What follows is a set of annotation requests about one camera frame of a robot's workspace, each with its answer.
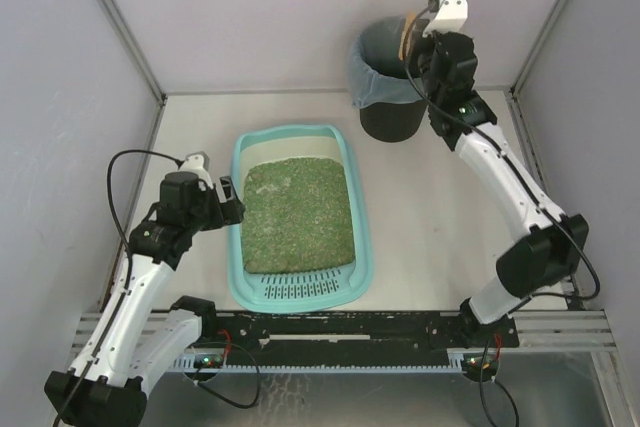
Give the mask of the yellow slotted litter scoop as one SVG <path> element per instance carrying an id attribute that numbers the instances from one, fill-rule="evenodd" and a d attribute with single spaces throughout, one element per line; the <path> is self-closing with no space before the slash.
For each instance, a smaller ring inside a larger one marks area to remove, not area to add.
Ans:
<path id="1" fill-rule="evenodd" d="M 417 19 L 414 12 L 410 12 L 406 16 L 402 27 L 398 51 L 398 58 L 401 61 L 407 59 L 413 44 L 422 37 L 423 31 L 429 22 L 430 20 L 428 18 Z"/>

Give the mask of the teal plastic litter box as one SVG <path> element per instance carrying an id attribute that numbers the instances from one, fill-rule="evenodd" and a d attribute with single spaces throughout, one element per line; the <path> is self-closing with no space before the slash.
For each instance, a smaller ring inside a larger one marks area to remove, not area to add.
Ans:
<path id="1" fill-rule="evenodd" d="M 241 135 L 231 160 L 239 197 L 251 168 L 296 157 L 329 158 L 345 171 L 353 225 L 355 260 L 330 269 L 286 274 L 250 274 L 244 268 L 242 227 L 228 230 L 229 289 L 243 308 L 260 313 L 297 314 L 337 307 L 361 297 L 374 276 L 374 257 L 356 156 L 332 125 L 293 124 Z"/>

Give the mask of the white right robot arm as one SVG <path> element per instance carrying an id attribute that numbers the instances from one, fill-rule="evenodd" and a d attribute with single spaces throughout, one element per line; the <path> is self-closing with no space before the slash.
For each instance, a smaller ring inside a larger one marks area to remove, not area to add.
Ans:
<path id="1" fill-rule="evenodd" d="M 430 125 L 493 195 L 513 244 L 495 276 L 460 305 L 454 324 L 466 344 L 491 337 L 513 312 L 590 262 L 586 219 L 569 216 L 514 155 L 498 119 L 474 88 L 473 40 L 459 32 L 405 29 L 400 51 L 412 87 L 425 101 Z"/>

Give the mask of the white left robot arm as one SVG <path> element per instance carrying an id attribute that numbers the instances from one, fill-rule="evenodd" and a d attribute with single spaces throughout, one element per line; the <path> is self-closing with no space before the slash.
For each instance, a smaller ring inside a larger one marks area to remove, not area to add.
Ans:
<path id="1" fill-rule="evenodd" d="M 67 371 L 53 371 L 45 382 L 56 423 L 139 425 L 153 388 L 174 360 L 218 335 L 214 302 L 182 296 L 155 333 L 140 339 L 155 298 L 194 236 L 241 223 L 244 207 L 232 180 L 221 178 L 219 187 L 222 196 L 192 171 L 171 172 L 162 180 L 158 202 L 131 232 L 124 274 L 89 341 Z"/>

